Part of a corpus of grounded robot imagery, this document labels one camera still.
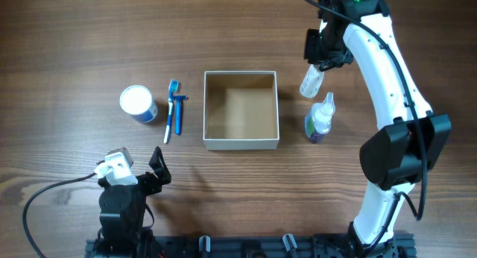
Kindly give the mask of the blue white toothbrush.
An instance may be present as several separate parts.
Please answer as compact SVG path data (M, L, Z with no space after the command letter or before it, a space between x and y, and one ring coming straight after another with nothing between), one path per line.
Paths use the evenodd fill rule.
M168 87L168 117L165 127L165 136L163 142L168 144L171 136L171 124L173 118L173 111L174 111L174 94L178 92L180 87L180 82L174 79L171 79L169 87Z

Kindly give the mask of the blue disposable razor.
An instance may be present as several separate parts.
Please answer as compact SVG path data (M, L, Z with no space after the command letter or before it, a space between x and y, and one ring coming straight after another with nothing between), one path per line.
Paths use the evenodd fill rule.
M180 135L182 133L182 122L183 122L183 102L189 98L186 95L175 95L173 100L176 101L176 125L175 133Z

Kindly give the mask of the white cream tube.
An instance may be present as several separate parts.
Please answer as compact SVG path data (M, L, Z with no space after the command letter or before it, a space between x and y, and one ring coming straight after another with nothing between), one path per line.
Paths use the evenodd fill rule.
M319 68L311 64L303 82L300 85L300 94L305 98L314 98L321 87L324 79L324 72Z

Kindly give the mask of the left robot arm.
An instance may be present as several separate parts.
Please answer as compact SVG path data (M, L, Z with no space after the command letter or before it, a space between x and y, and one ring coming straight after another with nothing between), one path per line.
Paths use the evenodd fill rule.
M146 198L162 191L171 182L160 147L156 147L148 165L151 172L135 176L133 159L126 148L109 152L94 173L104 191L99 198L101 208L100 234L96 249L109 257L154 257L162 247L150 226L143 225L145 213L150 213Z

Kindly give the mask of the clear spray bottle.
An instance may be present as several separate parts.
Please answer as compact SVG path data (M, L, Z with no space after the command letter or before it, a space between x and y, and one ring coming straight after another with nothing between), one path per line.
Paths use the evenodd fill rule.
M310 142L321 142L331 131L332 117L334 114L334 93L328 92L323 102L313 104L305 117L304 128Z

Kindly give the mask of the cotton swab jar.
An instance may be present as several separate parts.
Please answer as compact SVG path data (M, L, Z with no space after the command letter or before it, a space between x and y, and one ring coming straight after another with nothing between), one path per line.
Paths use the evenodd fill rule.
M120 95L119 104L124 112L139 123L148 123L157 117L158 107L145 86L127 87Z

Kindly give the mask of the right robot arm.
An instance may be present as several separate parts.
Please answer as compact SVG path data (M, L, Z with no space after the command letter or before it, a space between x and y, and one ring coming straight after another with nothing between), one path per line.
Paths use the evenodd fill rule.
M394 223L403 204L423 217L428 173L452 130L416 87L399 51L385 0L309 0L320 27L306 34L309 69L300 94L313 98L330 69L357 63L376 114L377 132L360 148L367 188L358 215L336 248L346 257L397 252Z

